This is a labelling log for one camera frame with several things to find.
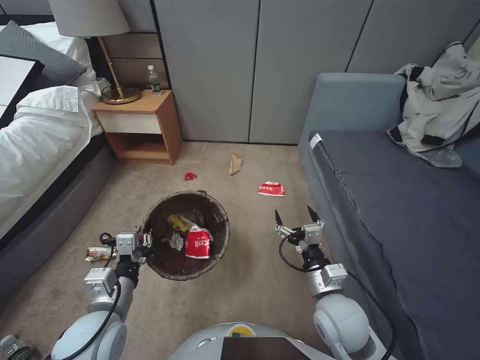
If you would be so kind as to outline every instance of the green label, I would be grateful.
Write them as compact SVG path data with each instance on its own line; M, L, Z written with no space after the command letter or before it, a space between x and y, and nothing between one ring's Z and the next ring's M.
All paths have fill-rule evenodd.
M162 88L160 87L160 82L151 83L150 87L154 93L159 93L160 91L162 91Z
M15 351L7 360L33 360L34 354L28 346L24 346Z

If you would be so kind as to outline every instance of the water bottle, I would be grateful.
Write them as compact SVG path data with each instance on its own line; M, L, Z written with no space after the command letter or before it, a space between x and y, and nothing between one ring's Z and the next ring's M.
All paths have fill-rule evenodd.
M3 360L36 360L32 349L14 335L7 335L0 341L0 350Z
M148 82L150 83L151 91L153 95L162 95L162 88L160 87L160 79L154 70L153 65L148 65Z

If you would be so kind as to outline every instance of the brown paper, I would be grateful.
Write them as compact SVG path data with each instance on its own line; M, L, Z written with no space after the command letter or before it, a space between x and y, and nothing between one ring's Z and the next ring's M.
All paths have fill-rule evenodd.
M228 168L228 173L234 175L240 171L242 166L242 158L233 152L230 154L230 167Z

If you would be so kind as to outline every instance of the beige carpet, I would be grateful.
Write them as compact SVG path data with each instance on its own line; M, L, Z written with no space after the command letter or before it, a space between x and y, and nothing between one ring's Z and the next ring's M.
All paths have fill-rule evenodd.
M243 158L234 176L228 174L231 152ZM184 182L185 172L198 178ZM265 181L281 183L286 197L258 195ZM84 261L87 247L98 245L102 232L134 230L155 202L180 190L205 190L224 206L228 249L210 272L187 282L140 268L123 359L166 359L193 332L223 322L280 329L325 351L312 323L315 301L307 278L282 262L274 233L274 209L287 226L310 220L312 198L294 146L185 143L174 166L119 166L68 240L1 310L0 336L19 334L47 355L62 331L86 313L82 280L92 267ZM285 250L301 264L292 246Z

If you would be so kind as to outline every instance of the gray pillow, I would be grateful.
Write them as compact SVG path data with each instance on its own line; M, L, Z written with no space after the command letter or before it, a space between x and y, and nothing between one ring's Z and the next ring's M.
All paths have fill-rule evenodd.
M67 55L38 41L14 21L9 21L0 31L0 54L34 59L45 65L35 90L67 85L87 70Z

